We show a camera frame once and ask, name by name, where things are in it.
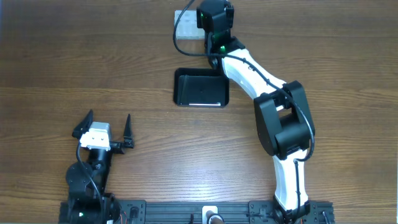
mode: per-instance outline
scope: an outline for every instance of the wooden tabletop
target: wooden tabletop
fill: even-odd
[[[209,67],[174,49],[174,10],[186,3],[2,2],[0,222],[57,222],[76,162],[72,129],[89,109],[118,140],[132,116],[136,148],[114,157],[108,180],[117,198],[272,199],[273,161],[237,84],[224,109],[172,100],[178,67]],[[338,223],[395,223],[398,1],[232,3],[233,34],[257,62],[305,87],[317,130],[310,200],[333,202]],[[180,44],[203,51],[200,41]]]

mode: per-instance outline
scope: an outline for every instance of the cable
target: cable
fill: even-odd
[[[299,164],[298,162],[305,162],[307,160],[309,160],[312,157],[312,154],[314,152],[315,149],[315,136],[314,133],[312,131],[310,122],[308,121],[308,118],[306,117],[306,115],[304,114],[303,110],[301,109],[301,107],[296,103],[296,101],[283,89],[277,87],[276,85],[274,85],[273,83],[271,83],[271,81],[269,81],[268,78],[266,78],[261,72],[260,70],[254,66],[251,62],[248,62],[245,58],[239,58],[237,56],[234,55],[228,55],[228,54],[197,54],[197,53],[188,53],[188,52],[184,52],[183,50],[181,50],[178,45],[177,45],[177,27],[178,27],[178,23],[180,22],[181,17],[183,16],[184,12],[193,4],[193,2],[195,2],[195,0],[190,0],[190,2],[185,6],[185,8],[181,11],[179,17],[177,18],[177,21],[175,22],[174,25],[174,31],[173,31],[173,43],[174,43],[174,47],[177,49],[178,52],[180,52],[181,54],[184,54],[186,56],[192,56],[192,57],[229,57],[229,58],[233,58],[236,60],[239,60],[243,63],[248,64],[255,72],[257,72],[262,79],[264,79],[264,81],[267,83],[267,85],[273,87],[274,89],[276,89],[279,93],[281,93],[282,95],[285,96],[285,98],[294,106],[294,108],[296,109],[296,111],[298,111],[302,117],[304,118],[305,124],[308,127],[308,130],[310,131],[310,150],[308,152],[308,154],[303,158],[303,159],[294,159],[294,164],[295,164],[295,169],[296,169],[296,183],[297,183],[297,201],[298,201],[298,205],[297,205],[297,213],[296,213],[296,217],[295,220],[297,220],[297,217],[299,215],[299,211],[300,211],[300,183],[299,183]]]
[[[91,178],[90,174],[88,173],[88,171],[86,170],[86,167],[84,165],[84,163],[81,161],[80,159],[80,141],[77,144],[77,148],[76,148],[76,158],[77,161],[79,162],[80,166],[81,166],[81,171],[86,175],[86,177],[90,180],[92,186],[95,189],[95,192],[98,194],[98,200],[99,200],[99,204],[101,205],[101,221],[100,224],[103,223],[103,218],[104,218],[104,211],[105,211],[105,206],[104,206],[104,202],[102,200],[101,194],[97,188],[97,186],[94,183],[94,180]]]

